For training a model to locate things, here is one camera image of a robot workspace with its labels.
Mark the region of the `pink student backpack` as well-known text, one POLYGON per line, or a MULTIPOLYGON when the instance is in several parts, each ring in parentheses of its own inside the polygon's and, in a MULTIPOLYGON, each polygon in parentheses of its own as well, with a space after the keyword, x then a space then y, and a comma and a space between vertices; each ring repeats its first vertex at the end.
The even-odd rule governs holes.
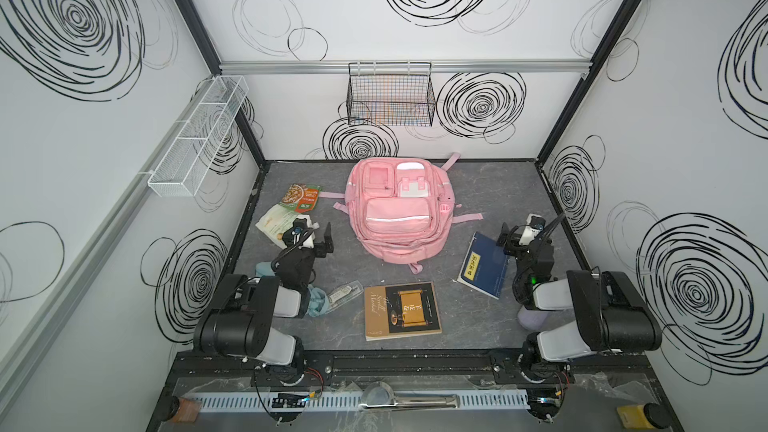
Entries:
POLYGON ((456 197, 448 171, 458 153, 437 166, 425 159, 374 157, 359 161, 343 193, 321 192, 346 213, 364 249, 386 263, 411 272, 440 253, 451 227, 480 221, 481 213, 456 215, 456 197))

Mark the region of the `blue book yellow label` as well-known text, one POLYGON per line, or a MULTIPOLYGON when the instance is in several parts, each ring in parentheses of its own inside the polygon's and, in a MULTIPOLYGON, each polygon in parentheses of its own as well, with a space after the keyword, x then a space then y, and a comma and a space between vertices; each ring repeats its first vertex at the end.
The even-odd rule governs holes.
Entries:
POLYGON ((460 267, 457 282, 494 299, 503 289, 509 256, 497 242, 475 232, 460 267))

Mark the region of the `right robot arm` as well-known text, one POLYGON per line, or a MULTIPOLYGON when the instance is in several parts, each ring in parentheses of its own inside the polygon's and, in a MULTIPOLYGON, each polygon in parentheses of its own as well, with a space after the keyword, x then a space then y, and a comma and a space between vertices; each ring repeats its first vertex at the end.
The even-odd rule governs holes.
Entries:
POLYGON ((503 224, 497 246, 515 259, 513 295, 524 311, 571 311, 574 319, 555 329, 534 332, 521 347, 522 369, 567 363, 604 352, 643 353, 660 348, 662 328, 623 272, 569 270, 552 275, 554 246, 548 223, 531 215, 528 223, 503 224))

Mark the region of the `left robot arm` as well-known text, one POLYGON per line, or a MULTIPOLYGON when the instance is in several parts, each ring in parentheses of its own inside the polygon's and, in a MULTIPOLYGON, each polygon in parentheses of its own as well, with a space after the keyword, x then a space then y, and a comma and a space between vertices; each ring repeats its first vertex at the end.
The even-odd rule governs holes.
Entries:
POLYGON ((316 230, 307 219, 296 219, 282 233, 286 245, 268 263, 269 274, 225 275, 194 330, 194 349, 303 373, 301 340, 276 330, 272 322, 299 319, 309 311, 315 260, 334 251, 332 227, 325 227, 320 241, 316 230))

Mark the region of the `brown and black book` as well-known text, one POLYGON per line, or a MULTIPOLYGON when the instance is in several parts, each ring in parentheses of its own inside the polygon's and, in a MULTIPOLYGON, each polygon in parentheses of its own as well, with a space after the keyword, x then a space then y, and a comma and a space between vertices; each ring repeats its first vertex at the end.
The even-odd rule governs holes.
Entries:
POLYGON ((432 282, 367 287, 363 296, 367 341, 442 333, 432 282))

